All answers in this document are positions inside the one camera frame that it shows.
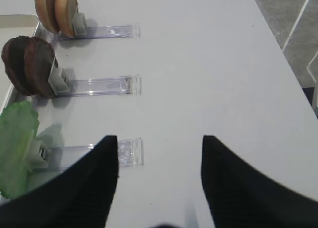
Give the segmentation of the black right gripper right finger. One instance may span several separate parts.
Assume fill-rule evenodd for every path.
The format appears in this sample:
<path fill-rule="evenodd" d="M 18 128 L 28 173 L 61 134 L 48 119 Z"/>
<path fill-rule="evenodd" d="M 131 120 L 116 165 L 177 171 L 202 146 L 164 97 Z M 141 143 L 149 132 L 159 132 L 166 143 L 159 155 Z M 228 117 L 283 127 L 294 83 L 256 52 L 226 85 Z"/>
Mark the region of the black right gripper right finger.
<path fill-rule="evenodd" d="M 316 228 L 318 203 L 250 166 L 204 136 L 201 182 L 217 228 Z"/>

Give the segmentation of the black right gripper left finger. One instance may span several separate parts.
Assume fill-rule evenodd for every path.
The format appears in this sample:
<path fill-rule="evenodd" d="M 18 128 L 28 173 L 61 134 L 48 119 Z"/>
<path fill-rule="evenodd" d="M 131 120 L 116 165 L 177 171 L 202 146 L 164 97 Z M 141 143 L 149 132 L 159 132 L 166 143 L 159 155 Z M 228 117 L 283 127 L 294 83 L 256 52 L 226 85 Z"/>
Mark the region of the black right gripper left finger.
<path fill-rule="evenodd" d="M 2 228 L 103 228 L 119 178 L 118 141 L 104 137 L 65 172 L 0 208 Z"/>

